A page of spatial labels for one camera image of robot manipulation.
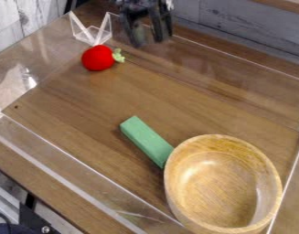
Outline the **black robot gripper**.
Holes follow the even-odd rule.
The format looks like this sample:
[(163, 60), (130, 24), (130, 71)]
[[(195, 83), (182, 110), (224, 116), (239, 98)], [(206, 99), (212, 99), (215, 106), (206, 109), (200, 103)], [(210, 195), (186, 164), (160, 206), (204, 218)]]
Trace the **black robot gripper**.
[[(163, 42), (172, 36), (174, 0), (114, 0), (122, 12), (138, 13), (150, 10), (154, 40)], [(130, 13), (120, 13), (122, 27), (135, 48), (147, 42), (146, 30), (140, 20)]]

